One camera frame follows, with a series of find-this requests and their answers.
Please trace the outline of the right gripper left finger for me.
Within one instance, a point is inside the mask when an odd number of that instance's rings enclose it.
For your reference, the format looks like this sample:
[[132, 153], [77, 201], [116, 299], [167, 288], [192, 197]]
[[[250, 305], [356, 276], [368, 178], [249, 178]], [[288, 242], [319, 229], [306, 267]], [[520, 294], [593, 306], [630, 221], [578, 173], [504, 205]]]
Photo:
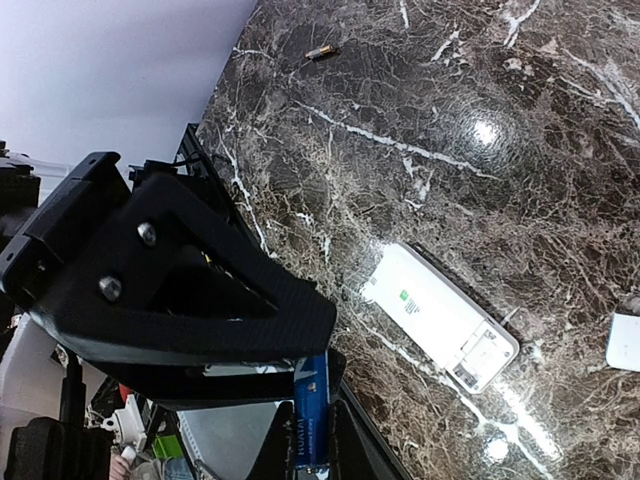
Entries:
[[[95, 363], [267, 363], [322, 353], [335, 305], [255, 249], [175, 176], [130, 190], [118, 155], [85, 158], [1, 255], [2, 291], [50, 336]], [[155, 312], [186, 247], [258, 293], [270, 315]]]

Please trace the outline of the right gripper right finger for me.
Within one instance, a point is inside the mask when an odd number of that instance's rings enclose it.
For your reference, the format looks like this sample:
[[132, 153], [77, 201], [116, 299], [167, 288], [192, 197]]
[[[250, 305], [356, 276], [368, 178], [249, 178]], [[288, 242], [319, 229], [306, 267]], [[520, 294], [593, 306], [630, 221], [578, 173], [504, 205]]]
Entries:
[[[373, 425], [342, 379], [346, 358], [328, 351], [331, 413], [328, 479], [408, 479], [406, 468]], [[320, 472], [295, 468], [297, 432], [291, 402], [277, 407], [252, 466], [254, 479], [319, 479]]]

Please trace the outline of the blue battery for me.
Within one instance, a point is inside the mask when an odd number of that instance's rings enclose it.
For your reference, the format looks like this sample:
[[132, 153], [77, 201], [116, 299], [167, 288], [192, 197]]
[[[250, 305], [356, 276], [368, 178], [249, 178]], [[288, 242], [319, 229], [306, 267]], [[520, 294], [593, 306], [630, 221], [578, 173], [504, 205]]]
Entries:
[[306, 357], [294, 370], [296, 467], [319, 471], [329, 464], [328, 352]]

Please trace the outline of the white remote control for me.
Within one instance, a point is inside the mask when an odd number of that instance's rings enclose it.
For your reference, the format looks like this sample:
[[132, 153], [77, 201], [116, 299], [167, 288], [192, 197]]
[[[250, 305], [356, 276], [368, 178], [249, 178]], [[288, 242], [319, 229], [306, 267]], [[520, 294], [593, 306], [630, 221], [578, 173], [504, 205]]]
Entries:
[[404, 243], [384, 247], [361, 294], [470, 394], [483, 392], [520, 351], [498, 321]]

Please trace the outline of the white battery cover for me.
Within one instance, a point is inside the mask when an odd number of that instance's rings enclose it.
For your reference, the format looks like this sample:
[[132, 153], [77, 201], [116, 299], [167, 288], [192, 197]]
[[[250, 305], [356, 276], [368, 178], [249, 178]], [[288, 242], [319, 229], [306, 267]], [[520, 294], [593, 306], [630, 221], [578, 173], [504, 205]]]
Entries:
[[607, 364], [616, 369], [640, 371], [640, 318], [614, 313], [606, 348]]

